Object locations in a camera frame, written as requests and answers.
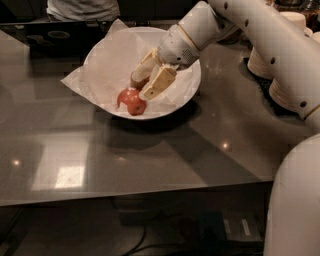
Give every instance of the parchment paper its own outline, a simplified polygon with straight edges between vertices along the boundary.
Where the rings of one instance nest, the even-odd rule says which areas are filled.
[[[108,34],[88,54],[84,65],[61,80],[74,92],[107,112],[128,119],[152,119],[167,115],[186,104],[201,80],[199,61],[179,71],[176,81],[161,95],[147,102],[143,115],[131,116],[117,108],[118,94],[130,84],[130,74],[157,44],[164,30],[151,27],[128,28],[116,20]]]

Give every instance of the black cable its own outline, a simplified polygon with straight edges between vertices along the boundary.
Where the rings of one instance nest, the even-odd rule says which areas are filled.
[[[143,234],[142,234],[142,237],[139,240],[139,242],[132,249],[130,249],[128,252],[126,252],[122,256],[129,256],[130,254],[134,253],[139,248],[139,246],[143,243],[146,236],[147,236],[147,227],[143,226]]]
[[[29,3],[29,7],[30,7],[30,9],[31,9],[31,11],[32,11],[32,14],[33,14],[34,18],[37,18],[36,12],[34,11],[30,0],[28,0],[28,3]]]
[[[137,252],[141,252],[141,251],[144,251],[146,249],[150,249],[150,248],[168,248],[168,247],[179,247],[180,244],[179,243],[168,243],[168,244],[150,244],[150,245],[146,245],[146,246],[143,246],[139,249],[136,249],[134,250],[133,252],[131,252],[130,254],[128,255],[132,255],[134,253],[137,253]]]

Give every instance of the table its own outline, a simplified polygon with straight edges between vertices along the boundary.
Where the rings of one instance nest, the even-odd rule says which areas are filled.
[[[276,117],[243,63],[243,41],[210,44],[199,92],[152,121],[114,117],[60,80],[77,57],[30,58],[0,32],[0,205],[272,181],[311,136]]]

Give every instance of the apple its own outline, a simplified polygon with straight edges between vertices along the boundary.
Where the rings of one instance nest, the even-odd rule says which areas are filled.
[[[127,106],[127,111],[132,116],[142,115],[147,108],[147,102],[139,98],[139,89],[125,88],[122,90],[117,98],[118,108],[120,103]]]

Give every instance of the laptop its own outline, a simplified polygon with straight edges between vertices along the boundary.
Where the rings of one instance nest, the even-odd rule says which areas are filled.
[[[0,23],[0,30],[49,56],[86,55],[104,38],[110,21]]]

